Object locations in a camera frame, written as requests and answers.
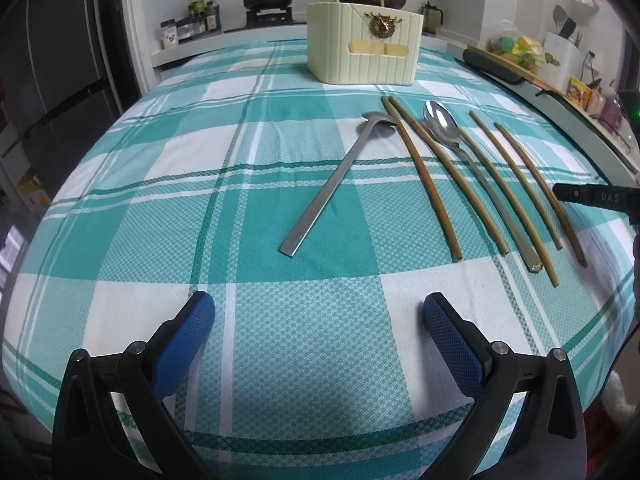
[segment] teal plaid tablecloth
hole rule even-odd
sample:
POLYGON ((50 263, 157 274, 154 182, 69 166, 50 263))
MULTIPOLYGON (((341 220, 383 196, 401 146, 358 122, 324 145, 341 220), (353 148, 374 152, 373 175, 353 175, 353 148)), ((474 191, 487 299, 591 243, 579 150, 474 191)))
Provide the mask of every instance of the teal plaid tablecloth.
MULTIPOLYGON (((51 428, 71 351, 121 352, 148 339, 194 290, 207 290, 215 325, 165 402, 215 471, 414 479, 470 407, 418 321, 420 302, 440 290, 489 340, 533 354, 565 348, 586 406, 632 319, 626 220, 567 205, 590 262, 579 267, 566 240, 555 249, 468 111, 510 129, 550 183, 602 182, 591 163, 538 113, 446 54, 422 50, 416 79, 411 87, 328 86, 307 71, 305 41, 254 43, 199 56, 142 98, 69 177, 26 255, 2 346, 20 398, 51 428), (436 98, 468 128, 543 237, 558 288, 544 272, 526 272, 456 160, 512 249, 497 254, 417 137, 461 262, 451 263, 397 135, 370 140, 293 259, 278 252, 354 142, 361 114, 382 110, 383 93, 417 116, 436 98)), ((499 456, 521 405, 515 397, 483 466, 499 456)))

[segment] chopstick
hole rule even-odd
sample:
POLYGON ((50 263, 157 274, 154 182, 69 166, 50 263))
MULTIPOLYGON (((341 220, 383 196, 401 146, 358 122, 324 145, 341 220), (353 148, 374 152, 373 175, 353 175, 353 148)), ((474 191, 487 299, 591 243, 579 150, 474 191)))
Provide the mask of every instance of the chopstick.
POLYGON ((500 173, 498 173, 498 171, 495 169, 495 166, 487 158, 487 156, 482 152, 482 150, 478 148, 478 145, 475 142, 473 142, 473 140, 469 137, 466 131, 463 130, 462 128, 458 128, 458 130, 460 131, 460 135, 464 139, 466 145, 471 148, 471 151, 476 154, 476 157, 478 158, 478 160, 482 162, 485 168, 487 168, 487 170, 489 171, 491 176, 494 178, 494 180, 496 181, 496 183, 498 184, 498 186, 500 187, 504 195, 507 197, 507 200, 509 201, 509 203, 511 204, 511 207, 513 207, 514 211, 518 215, 518 218, 520 218, 520 221, 524 225, 524 228, 526 229, 527 234, 529 235, 529 238, 533 242, 533 246, 538 251, 540 259, 542 260, 542 263, 545 266, 546 273, 548 274, 549 279, 551 280, 551 284, 553 286, 560 285, 560 279, 556 274, 556 269, 554 268, 554 264, 551 262, 551 258, 549 257, 549 254, 546 252, 545 246, 542 243, 542 240, 540 239, 540 236, 538 235, 536 228, 533 227, 531 220, 529 220, 529 217, 527 216, 526 211, 524 211, 524 209, 520 205, 520 202, 518 202, 518 199, 513 194, 513 191, 511 191, 511 188, 507 185, 507 183, 504 181, 502 176, 500 176, 500 173))
POLYGON ((517 179, 520 181, 520 184, 522 184, 524 191, 526 191, 529 195, 529 198, 533 202, 533 205, 536 207, 536 210, 542 218, 542 221, 545 223, 546 228, 549 230, 549 234, 551 234, 551 238, 556 244, 556 249, 562 249, 562 242, 560 240, 560 237, 558 236, 558 232, 556 231, 553 222, 551 221, 551 218, 549 217, 549 214, 546 212, 545 207, 542 205, 542 202, 540 202, 540 199, 536 195, 536 192, 533 191, 531 184, 513 160, 513 157, 511 157, 509 152, 504 149, 504 146, 501 145, 498 139, 495 138, 492 131, 482 122, 482 119, 480 119, 480 117, 478 117, 474 111, 471 110, 469 112, 469 115, 476 122, 476 124, 480 126, 480 129, 484 132, 488 139, 494 144, 498 152, 502 155, 502 158, 507 161, 507 164, 511 168, 511 171, 513 171, 513 173, 516 175, 517 179))
POLYGON ((533 175, 533 178, 536 179, 536 182, 542 189, 542 192, 545 194, 546 199, 549 200, 551 207, 556 212, 556 215, 558 215, 560 224, 562 225, 564 232, 569 238, 569 243, 571 244, 571 247, 574 249, 576 259, 581 264, 581 266, 587 267, 588 265, 587 259, 584 256, 584 251, 582 250, 582 246, 580 245, 580 240, 578 240, 578 237, 575 235, 574 228, 569 223, 569 219, 566 217, 566 214, 562 210, 562 207, 560 206, 558 199, 549 189, 549 186, 547 185, 545 179, 542 178, 542 175, 540 175, 538 168, 536 168, 535 164, 533 164, 532 160, 529 158, 529 155, 527 155, 527 153, 522 149, 522 147, 513 138, 513 136, 507 131, 507 129, 499 123, 494 123, 494 124, 495 124, 495 127, 498 128, 498 130, 500 130, 500 133, 504 135, 504 138, 509 141, 513 149, 518 153, 518 155, 524 162, 524 165, 529 169, 529 172, 533 175))
POLYGON ((381 100, 382 105, 385 107, 386 113, 392 116, 396 121, 396 128, 398 129, 398 133, 400 134, 400 137, 402 137, 402 140, 404 140, 404 145, 409 151, 409 155, 411 155, 411 158, 414 160, 415 169, 420 175, 420 180, 422 181, 424 189, 427 191, 427 195, 429 195, 429 198, 431 199, 431 204, 436 211, 436 216, 440 221, 440 225, 442 225, 442 229, 444 230, 447 242, 449 243, 453 259, 457 262, 462 259, 462 252, 460 251, 458 238, 456 237, 456 233, 453 231, 453 226, 451 225, 451 221, 449 220, 449 215, 447 214, 447 210, 444 208, 444 204, 442 203, 440 194, 438 193, 438 190, 433 183, 433 179, 427 171, 420 153, 418 153, 418 150, 414 146, 414 142, 411 140, 409 132, 404 127, 404 124, 402 124, 398 112, 396 112, 396 110, 392 107, 391 102, 389 102, 389 98, 387 98, 386 96, 382 96, 381 100))
POLYGON ((416 119, 414 119, 411 115, 409 115, 409 113, 404 109, 404 107, 398 102, 398 100, 395 97, 390 97, 389 101, 393 106, 396 107, 398 112, 400 112, 400 115, 402 115, 402 118, 411 125, 411 127, 420 136, 420 138, 427 143, 428 147, 435 154, 435 156, 438 157, 438 159, 444 165, 444 167, 447 168, 447 171, 449 171, 449 174, 460 186, 460 189, 464 192, 469 202, 471 202, 471 205, 476 210, 476 213, 482 219, 482 222, 484 223, 485 227, 487 228, 491 236, 494 238, 495 244, 498 246, 498 250, 500 251, 500 253, 503 256, 505 254, 509 254, 509 247, 505 243, 504 238, 502 238, 500 231, 498 231, 498 228, 496 227, 494 220, 489 216, 489 213, 486 211, 486 209, 482 205, 482 202, 480 202, 480 199, 476 196, 476 194, 474 193, 474 190, 471 189, 471 186, 469 185, 469 183, 458 171, 458 168, 456 168, 453 165, 453 163, 449 160, 449 157, 444 154, 444 152, 437 145, 436 141, 431 139, 431 136, 427 133, 424 127, 416 119))

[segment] blue gripper pad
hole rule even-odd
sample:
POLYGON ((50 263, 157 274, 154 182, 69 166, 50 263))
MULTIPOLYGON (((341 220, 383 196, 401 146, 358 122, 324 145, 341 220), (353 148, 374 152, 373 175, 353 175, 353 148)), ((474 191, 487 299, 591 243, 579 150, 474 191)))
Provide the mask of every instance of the blue gripper pad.
POLYGON ((434 292, 424 299, 422 322, 462 394, 478 400, 484 387, 485 369, 473 348, 478 350, 478 341, 468 332, 465 321, 441 293, 434 292))
MULTIPOLYGON (((196 292, 190 301, 195 305, 177 328, 174 336, 154 360, 151 387, 158 400, 172 396, 189 370, 196 353, 206 341, 215 318, 213 298, 206 292, 196 292)), ((175 322, 182 316, 175 317, 175 322)))

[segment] gold emblem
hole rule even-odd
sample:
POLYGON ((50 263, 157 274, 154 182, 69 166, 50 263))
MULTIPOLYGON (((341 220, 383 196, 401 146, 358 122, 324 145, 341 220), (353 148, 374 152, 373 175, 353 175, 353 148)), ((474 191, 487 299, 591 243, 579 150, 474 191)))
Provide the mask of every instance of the gold emblem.
POLYGON ((391 38, 396 31, 396 23, 400 23, 402 18, 392 18, 391 16, 383 16, 382 14, 369 14, 365 12, 364 15, 370 18, 369 31, 376 38, 391 38))

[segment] utensil holder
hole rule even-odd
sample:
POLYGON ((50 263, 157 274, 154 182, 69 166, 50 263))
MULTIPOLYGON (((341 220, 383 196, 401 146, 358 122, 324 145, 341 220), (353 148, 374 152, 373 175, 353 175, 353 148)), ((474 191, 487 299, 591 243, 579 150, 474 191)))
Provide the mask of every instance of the utensil holder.
POLYGON ((329 84, 411 85, 422 20, 421 14, 386 7, 308 4, 308 68, 329 84))

